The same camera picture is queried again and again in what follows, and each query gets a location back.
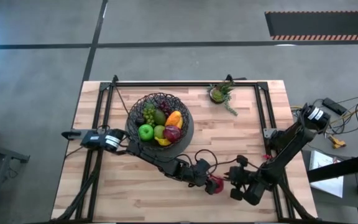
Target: yellow fruit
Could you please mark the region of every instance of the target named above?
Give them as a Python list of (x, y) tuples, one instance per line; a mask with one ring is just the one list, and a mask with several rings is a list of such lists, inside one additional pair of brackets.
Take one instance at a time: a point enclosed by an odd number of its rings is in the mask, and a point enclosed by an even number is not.
[(158, 141), (160, 146), (169, 146), (169, 145), (171, 145), (171, 142), (168, 141), (167, 139), (159, 139), (157, 137), (154, 137), (154, 139)]

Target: red object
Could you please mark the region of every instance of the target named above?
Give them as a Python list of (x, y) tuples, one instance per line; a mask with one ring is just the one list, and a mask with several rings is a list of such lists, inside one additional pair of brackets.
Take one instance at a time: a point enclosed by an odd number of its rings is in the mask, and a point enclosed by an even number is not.
[(222, 180), (222, 178), (220, 177), (215, 177), (213, 175), (210, 175), (210, 177), (212, 180), (215, 180), (216, 183), (219, 185), (219, 187), (217, 187), (217, 189), (215, 189), (214, 194), (218, 194), (221, 193), (224, 187), (224, 181)]
[(263, 155), (263, 158), (265, 158), (265, 159), (271, 159), (271, 158), (273, 158), (273, 156), (271, 156), (271, 155)]
[(180, 138), (181, 131), (174, 125), (168, 125), (164, 129), (163, 135), (166, 139), (168, 139), (168, 141), (175, 142)]

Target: paper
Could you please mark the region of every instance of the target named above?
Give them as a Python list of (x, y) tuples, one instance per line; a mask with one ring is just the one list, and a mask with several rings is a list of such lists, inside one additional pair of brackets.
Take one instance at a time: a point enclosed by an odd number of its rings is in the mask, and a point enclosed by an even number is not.
[[(336, 157), (327, 156), (318, 151), (312, 151), (310, 155), (310, 170), (331, 165), (337, 162), (340, 161)], [(325, 191), (327, 193), (342, 198), (343, 176), (328, 179), (328, 180), (313, 182), (310, 183), (310, 185), (316, 189)]]

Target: green apple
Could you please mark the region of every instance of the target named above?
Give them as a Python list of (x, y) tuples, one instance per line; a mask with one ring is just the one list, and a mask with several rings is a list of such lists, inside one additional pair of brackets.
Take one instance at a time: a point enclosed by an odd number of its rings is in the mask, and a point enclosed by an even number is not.
[(143, 124), (139, 127), (139, 136), (142, 141), (149, 141), (154, 137), (154, 129), (149, 124)]
[(154, 137), (163, 139), (164, 138), (164, 134), (163, 134), (164, 129), (165, 129), (165, 127), (162, 125), (157, 125), (156, 127), (154, 127)]

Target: black wire basket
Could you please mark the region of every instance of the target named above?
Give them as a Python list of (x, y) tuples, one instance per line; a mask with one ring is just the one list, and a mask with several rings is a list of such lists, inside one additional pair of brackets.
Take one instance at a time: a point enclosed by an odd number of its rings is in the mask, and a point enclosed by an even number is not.
[[(150, 141), (142, 141), (139, 137), (138, 126), (136, 125), (137, 118), (143, 118), (143, 110), (146, 104), (153, 104), (155, 108), (159, 109), (160, 105), (165, 102), (169, 108), (169, 114), (174, 111), (179, 111), (183, 119), (183, 125), (181, 127), (181, 136), (180, 138), (171, 143), (168, 146), (161, 146), (155, 139)], [(131, 108), (129, 116), (127, 119), (127, 130), (134, 141), (139, 142), (143, 147), (150, 150), (163, 151), (176, 144), (178, 144), (183, 137), (186, 136), (187, 130), (189, 128), (189, 111), (187, 107), (180, 101), (179, 98), (173, 96), (172, 94), (166, 93), (152, 93), (143, 98), (139, 99)]]

